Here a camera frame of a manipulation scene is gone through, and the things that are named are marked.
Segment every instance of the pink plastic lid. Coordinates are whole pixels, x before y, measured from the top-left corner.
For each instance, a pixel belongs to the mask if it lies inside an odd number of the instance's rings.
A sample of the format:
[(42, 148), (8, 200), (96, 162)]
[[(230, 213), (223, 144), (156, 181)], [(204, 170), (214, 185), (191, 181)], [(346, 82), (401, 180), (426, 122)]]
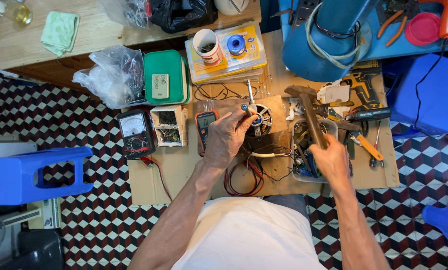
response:
[(407, 23), (404, 35), (413, 45), (424, 46), (439, 39), (441, 18), (431, 12), (416, 15)]

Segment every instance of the green cloth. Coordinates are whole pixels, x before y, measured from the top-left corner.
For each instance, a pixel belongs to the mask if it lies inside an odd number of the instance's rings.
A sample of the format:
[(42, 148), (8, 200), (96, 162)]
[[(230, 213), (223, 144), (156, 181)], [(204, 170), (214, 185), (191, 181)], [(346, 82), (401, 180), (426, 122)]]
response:
[(79, 16), (51, 11), (47, 15), (41, 42), (46, 49), (62, 56), (64, 52), (72, 50), (78, 26)]

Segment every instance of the remote control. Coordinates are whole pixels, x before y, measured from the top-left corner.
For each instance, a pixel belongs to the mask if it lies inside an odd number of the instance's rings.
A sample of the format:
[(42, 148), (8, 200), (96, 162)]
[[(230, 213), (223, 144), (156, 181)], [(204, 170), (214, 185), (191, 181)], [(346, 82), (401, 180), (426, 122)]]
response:
[(169, 97), (169, 74), (152, 75), (152, 98), (166, 99)]

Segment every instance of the black plastic bag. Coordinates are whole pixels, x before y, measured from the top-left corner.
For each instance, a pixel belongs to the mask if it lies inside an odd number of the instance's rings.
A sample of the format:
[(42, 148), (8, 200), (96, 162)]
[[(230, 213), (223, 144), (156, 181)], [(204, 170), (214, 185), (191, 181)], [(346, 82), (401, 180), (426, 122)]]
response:
[(213, 0), (150, 0), (153, 24), (173, 34), (189, 28), (201, 27), (217, 20)]

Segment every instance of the digital multimeter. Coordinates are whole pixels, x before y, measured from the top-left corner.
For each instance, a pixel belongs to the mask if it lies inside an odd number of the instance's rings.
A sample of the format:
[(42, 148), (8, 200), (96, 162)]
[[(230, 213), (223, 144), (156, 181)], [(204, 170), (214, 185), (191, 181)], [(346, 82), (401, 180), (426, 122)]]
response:
[(124, 141), (124, 155), (128, 159), (147, 156), (156, 150), (152, 138), (153, 127), (142, 110), (133, 109), (117, 116)]
[(207, 146), (207, 135), (209, 134), (209, 125), (217, 120), (218, 115), (216, 110), (210, 110), (205, 112), (199, 112), (195, 116), (196, 118), (196, 127), (197, 134), (199, 135), (200, 145), (202, 146), (202, 150), (206, 151)]

